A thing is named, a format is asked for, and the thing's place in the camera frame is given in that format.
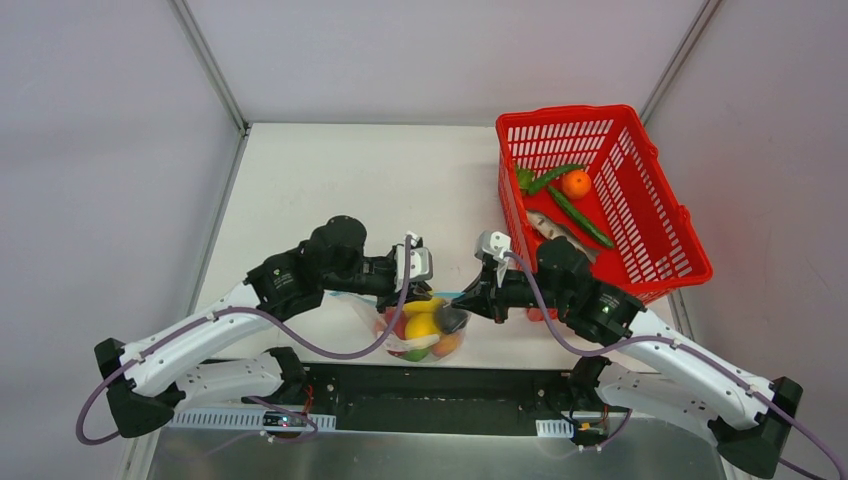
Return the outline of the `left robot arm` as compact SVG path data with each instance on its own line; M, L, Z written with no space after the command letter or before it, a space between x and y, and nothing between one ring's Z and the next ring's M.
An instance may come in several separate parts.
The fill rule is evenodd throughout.
M373 296L384 310L433 276L431 252L407 233L383 256L364 253L365 226L336 216L296 247L268 257L222 298L144 339L114 338L94 349L117 434L151 433L187 409L230 400L293 404L307 388L293 349L274 347L255 358L215 361L213 355L250 335L321 306L326 292Z

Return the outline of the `yellow corn cob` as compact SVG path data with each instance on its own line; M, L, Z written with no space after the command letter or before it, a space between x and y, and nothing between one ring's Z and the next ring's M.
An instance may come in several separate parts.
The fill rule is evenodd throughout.
M443 298L432 298L429 300L416 300L405 303L402 307L404 314L411 318L418 314L433 314L443 308L446 301Z

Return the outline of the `peach fruit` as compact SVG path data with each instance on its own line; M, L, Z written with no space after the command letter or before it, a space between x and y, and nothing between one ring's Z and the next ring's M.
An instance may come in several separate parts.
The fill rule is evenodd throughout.
M430 348L430 353L437 358L444 358L457 350L463 341L461 332L443 335L440 340Z

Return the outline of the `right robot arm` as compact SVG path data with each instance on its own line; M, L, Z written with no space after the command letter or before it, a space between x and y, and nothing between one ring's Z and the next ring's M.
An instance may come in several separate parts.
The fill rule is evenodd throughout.
M748 372L680 334L626 291L596 279L567 239L544 242L537 268L501 232L478 240L478 277L454 307L504 322L537 308L566 350L580 356L567 386L583 410L599 403L646 413L704 439L734 467L774 477L803 394L787 377Z

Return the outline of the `green lime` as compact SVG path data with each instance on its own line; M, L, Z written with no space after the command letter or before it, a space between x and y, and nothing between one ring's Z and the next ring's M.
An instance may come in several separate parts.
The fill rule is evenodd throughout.
M420 361L426 359L429 354L430 354L429 348L414 349L414 350L407 351L402 356L402 359L409 361L409 362L420 362Z

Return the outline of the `clear zip top bag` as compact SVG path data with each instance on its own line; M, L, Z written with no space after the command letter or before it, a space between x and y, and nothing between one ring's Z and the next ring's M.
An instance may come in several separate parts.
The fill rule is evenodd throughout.
M343 292L330 295L350 307L376 338L396 320L381 348L407 362L433 363L452 355L462 346L470 320L469 312L431 292L412 293L402 306L388 306L382 311L374 299Z

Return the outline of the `yellow lemon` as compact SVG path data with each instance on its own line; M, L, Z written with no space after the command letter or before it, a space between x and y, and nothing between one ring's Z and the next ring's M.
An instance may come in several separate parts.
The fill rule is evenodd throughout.
M436 326L434 314L418 314L408 319L406 340L419 339L430 335L440 336L441 334Z

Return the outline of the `dark purple passion fruit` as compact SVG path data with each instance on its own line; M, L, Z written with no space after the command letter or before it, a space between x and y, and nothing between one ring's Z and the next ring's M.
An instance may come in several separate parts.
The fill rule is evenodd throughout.
M434 313L436 326L444 335L453 334L467 325L469 313L464 310L445 306Z

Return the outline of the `red chili pepper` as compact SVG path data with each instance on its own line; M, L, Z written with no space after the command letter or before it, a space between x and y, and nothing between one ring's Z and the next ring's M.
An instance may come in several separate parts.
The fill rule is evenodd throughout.
M403 310L397 311L395 308L388 308L383 314L383 319L386 325L393 324L392 332L395 337L400 340L406 339L408 320Z

